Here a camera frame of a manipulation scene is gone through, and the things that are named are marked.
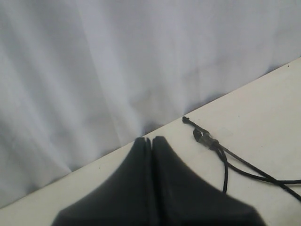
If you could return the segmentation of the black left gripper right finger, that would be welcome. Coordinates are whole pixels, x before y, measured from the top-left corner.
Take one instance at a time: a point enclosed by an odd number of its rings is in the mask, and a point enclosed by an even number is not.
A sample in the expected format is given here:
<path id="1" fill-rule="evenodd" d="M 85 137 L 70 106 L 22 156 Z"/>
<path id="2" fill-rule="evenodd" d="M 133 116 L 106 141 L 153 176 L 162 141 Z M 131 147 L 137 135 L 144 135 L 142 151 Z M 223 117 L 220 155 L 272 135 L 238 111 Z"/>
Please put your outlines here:
<path id="1" fill-rule="evenodd" d="M 263 226 L 252 206 L 211 186 L 191 170 L 164 137 L 152 141 L 152 166 L 164 226 Z"/>

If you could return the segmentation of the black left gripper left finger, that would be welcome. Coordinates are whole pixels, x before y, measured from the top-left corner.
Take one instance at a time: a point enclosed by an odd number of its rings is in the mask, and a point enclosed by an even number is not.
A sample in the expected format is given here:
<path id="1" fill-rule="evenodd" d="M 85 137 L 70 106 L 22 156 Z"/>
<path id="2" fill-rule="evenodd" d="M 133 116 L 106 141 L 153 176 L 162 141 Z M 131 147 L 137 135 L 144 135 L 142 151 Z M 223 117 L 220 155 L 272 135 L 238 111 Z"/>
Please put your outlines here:
<path id="1" fill-rule="evenodd" d="M 113 174 L 91 193 L 61 210 L 54 226 L 149 226 L 151 143 L 137 138 Z"/>

